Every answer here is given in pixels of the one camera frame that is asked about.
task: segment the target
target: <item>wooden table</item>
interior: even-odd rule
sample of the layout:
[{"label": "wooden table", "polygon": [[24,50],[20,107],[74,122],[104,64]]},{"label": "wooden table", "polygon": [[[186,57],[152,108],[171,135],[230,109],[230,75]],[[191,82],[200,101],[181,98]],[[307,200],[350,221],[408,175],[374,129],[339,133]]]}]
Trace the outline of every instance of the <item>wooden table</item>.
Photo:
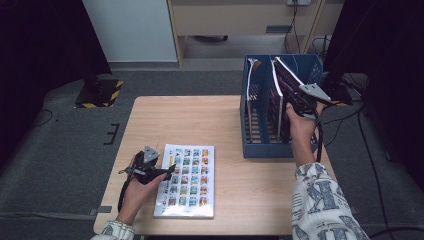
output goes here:
[{"label": "wooden table", "polygon": [[[215,146],[215,217],[155,219],[156,193],[136,217],[142,235],[289,235],[291,229],[293,159],[244,159],[239,115],[240,96],[149,96],[135,100],[94,231],[117,216],[117,202],[134,154],[145,145],[163,155],[165,144]],[[327,153],[322,163],[334,177]],[[160,167],[162,158],[156,166]]]}]

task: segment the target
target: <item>gray carpet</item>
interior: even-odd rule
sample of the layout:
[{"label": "gray carpet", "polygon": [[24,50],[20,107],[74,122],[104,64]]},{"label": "gray carpet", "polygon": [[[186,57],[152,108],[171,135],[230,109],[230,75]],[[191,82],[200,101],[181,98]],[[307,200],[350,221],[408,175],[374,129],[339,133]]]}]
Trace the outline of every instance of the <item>gray carpet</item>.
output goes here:
[{"label": "gray carpet", "polygon": [[[238,95],[241,71],[137,71],[115,72],[124,81],[113,107],[78,109],[74,101],[82,81],[51,91],[43,111],[17,149],[0,178],[0,213],[62,213],[75,220],[0,218],[0,239],[89,239],[94,220],[88,216],[100,205],[125,131],[132,104],[148,95]],[[361,106],[331,107],[323,122],[353,113]],[[384,147],[370,119],[361,115],[362,127],[375,162],[383,203],[391,227],[423,227],[424,194],[401,164],[386,160]],[[386,228],[370,158],[356,115],[324,125],[324,143],[337,179],[355,217],[368,234]],[[119,130],[112,145],[112,124]],[[393,233],[394,239],[424,239],[416,231]],[[374,239],[390,239],[382,235]]]}]

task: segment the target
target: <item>sleeve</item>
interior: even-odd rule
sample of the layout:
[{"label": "sleeve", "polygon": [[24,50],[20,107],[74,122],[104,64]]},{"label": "sleeve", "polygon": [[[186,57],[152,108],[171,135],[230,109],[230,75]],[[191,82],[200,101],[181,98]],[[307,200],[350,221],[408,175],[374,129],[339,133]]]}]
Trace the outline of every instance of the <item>sleeve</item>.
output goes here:
[{"label": "sleeve", "polygon": [[102,232],[91,240],[132,240],[134,227],[119,221],[107,221]]},{"label": "sleeve", "polygon": [[337,182],[320,163],[296,170],[293,190],[293,239],[365,240]]}]

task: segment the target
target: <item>black cable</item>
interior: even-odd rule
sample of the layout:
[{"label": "black cable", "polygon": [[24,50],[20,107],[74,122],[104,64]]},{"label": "black cable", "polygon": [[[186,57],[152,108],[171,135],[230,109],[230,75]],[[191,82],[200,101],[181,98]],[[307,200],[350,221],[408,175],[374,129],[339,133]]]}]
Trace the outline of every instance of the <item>black cable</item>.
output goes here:
[{"label": "black cable", "polygon": [[295,34],[295,37],[296,37],[298,51],[300,53],[300,44],[299,44],[299,39],[298,39],[297,33],[296,33],[297,0],[293,0],[293,3],[294,3],[294,7],[293,7],[293,19],[292,19],[292,22],[290,23],[289,30],[287,30],[286,35],[284,36],[284,48],[286,50],[286,53],[289,53],[289,51],[287,49],[287,35],[289,34],[289,32],[291,31],[292,28],[293,28],[293,31],[294,31],[294,34]]},{"label": "black cable", "polygon": [[334,140],[336,140],[337,134],[339,133],[340,126],[342,125],[342,123],[343,123],[343,121],[344,121],[344,120],[345,120],[345,119],[343,119],[343,120],[341,120],[341,121],[339,122],[339,125],[337,126],[336,133],[334,134],[333,139],[331,139],[331,141],[330,141],[330,142],[328,142],[328,143],[324,144],[324,146],[325,146],[325,147],[327,147],[328,145],[330,145],[331,143],[333,143],[333,142],[334,142]]},{"label": "black cable", "polygon": [[324,132],[322,131],[322,124],[321,124],[321,118],[318,114],[318,112],[315,110],[314,112],[315,118],[316,118],[316,125],[318,128],[318,152],[317,152],[317,162],[321,162],[321,154],[322,154],[322,145],[323,145],[323,139],[324,139]]},{"label": "black cable", "polygon": [[342,82],[347,85],[348,87],[350,87],[351,89],[353,89],[360,97],[362,97],[362,95],[365,94],[366,89],[361,87],[358,83],[356,83],[355,81],[350,81],[346,78],[345,75],[342,76]]},{"label": "black cable", "polygon": [[127,191],[128,185],[130,184],[130,182],[135,178],[133,176],[134,173],[134,169],[135,169],[135,161],[133,162],[131,167],[127,167],[125,170],[121,170],[119,171],[119,174],[126,172],[127,175],[127,179],[125,180],[124,184],[122,185],[121,188],[121,193],[119,194],[119,200],[118,200],[118,212],[121,211],[122,208],[122,204],[124,203],[124,197],[125,197],[125,192]]},{"label": "black cable", "polygon": [[300,44],[299,44],[299,38],[297,36],[297,32],[296,32],[296,14],[297,14],[297,0],[294,0],[294,12],[293,12],[293,31],[294,31],[294,36],[296,37],[296,42],[297,42],[297,51],[298,53],[300,53]]},{"label": "black cable", "polygon": [[6,212],[0,213],[0,219],[60,219],[92,221],[96,219],[96,216],[73,213]]},{"label": "black cable", "polygon": [[328,39],[328,38],[323,38],[323,37],[318,37],[318,38],[314,38],[314,40],[312,40],[312,47],[314,48],[314,51],[315,51],[315,54],[316,55],[318,55],[318,56],[323,56],[323,55],[325,55],[326,54],[326,52],[327,52],[327,50],[325,50],[325,47],[323,48],[324,50],[323,51],[321,51],[320,53],[318,53],[318,51],[317,51],[317,49],[316,49],[316,47],[315,47],[315,41],[316,40],[321,40],[321,39],[323,39],[323,40],[326,40],[326,41],[329,41],[329,42],[331,42],[331,39]]},{"label": "black cable", "polygon": [[392,232],[400,232],[400,231],[418,231],[418,232],[424,232],[424,228],[419,227],[396,227],[396,228],[388,228],[386,230],[374,233],[370,235],[370,238],[378,237],[380,235],[386,234],[386,233],[392,233]]},{"label": "black cable", "polygon": [[364,107],[365,107],[365,105],[362,105],[362,106],[361,106],[358,110],[354,111],[353,113],[351,113],[351,114],[349,114],[349,115],[347,115],[347,116],[345,116],[345,117],[342,117],[342,118],[339,118],[339,119],[334,119],[334,120],[331,120],[331,121],[329,121],[329,122],[323,123],[323,125],[327,125],[327,124],[330,124],[330,123],[333,123],[333,122],[338,122],[338,121],[340,121],[340,122],[339,122],[339,125],[337,126],[336,133],[334,134],[333,138],[330,140],[330,142],[328,142],[328,143],[324,144],[324,146],[325,146],[325,147],[327,147],[328,145],[330,145],[331,143],[333,143],[333,142],[334,142],[334,140],[336,139],[337,134],[338,134],[338,132],[339,132],[340,126],[342,125],[342,123],[343,123],[343,121],[344,121],[344,120],[346,120],[346,119],[348,119],[348,118],[350,118],[350,117],[352,117],[352,116],[355,116],[358,112],[362,111],[362,109],[363,109]]},{"label": "black cable", "polygon": [[323,54],[325,54],[325,52],[327,52],[327,50],[325,50],[326,47],[327,47],[327,35],[324,35],[324,43],[322,44]]},{"label": "black cable", "polygon": [[[361,131],[362,139],[364,140],[365,148],[367,150],[368,157],[370,159],[371,166],[372,166],[372,169],[373,169],[373,172],[374,172],[374,177],[375,177],[375,181],[376,181],[376,184],[377,184],[377,190],[378,190],[378,197],[380,199],[381,211],[383,213],[384,224],[386,225],[386,229],[389,229],[389,222],[387,220],[387,215],[386,215],[386,207],[384,206],[383,195],[381,193],[380,180],[378,179],[378,174],[377,174],[377,170],[376,170],[376,167],[375,167],[374,159],[371,156],[371,151],[370,151],[370,148],[368,146],[368,142],[367,142],[367,139],[365,137],[364,130],[362,128],[362,123],[361,123],[361,111],[362,111],[362,109],[363,109],[363,107],[361,108],[360,111],[358,111],[358,115],[357,115],[358,116],[359,130]],[[388,233],[390,235],[390,238],[392,240],[394,240],[393,234],[391,232],[388,232]]]},{"label": "black cable", "polygon": [[43,122],[43,123],[40,123],[40,124],[34,124],[34,125],[32,125],[32,127],[39,127],[39,126],[42,126],[42,125],[44,125],[44,124],[46,124],[46,123],[50,122],[50,120],[52,120],[52,118],[53,118],[53,112],[52,112],[52,111],[50,111],[50,110],[48,110],[48,109],[41,109],[41,111],[40,111],[40,112],[42,112],[42,111],[45,111],[45,112],[50,113],[50,117],[49,117],[49,119],[47,119],[47,121],[45,121],[45,122]]}]

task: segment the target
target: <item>wall outlet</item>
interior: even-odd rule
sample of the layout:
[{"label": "wall outlet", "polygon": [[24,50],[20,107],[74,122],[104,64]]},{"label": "wall outlet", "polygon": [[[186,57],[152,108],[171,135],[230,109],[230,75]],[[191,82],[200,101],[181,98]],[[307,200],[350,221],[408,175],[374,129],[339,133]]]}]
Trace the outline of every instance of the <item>wall outlet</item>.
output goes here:
[{"label": "wall outlet", "polygon": [[297,6],[308,6],[311,5],[311,0],[287,0],[288,6],[294,6],[295,3]]}]

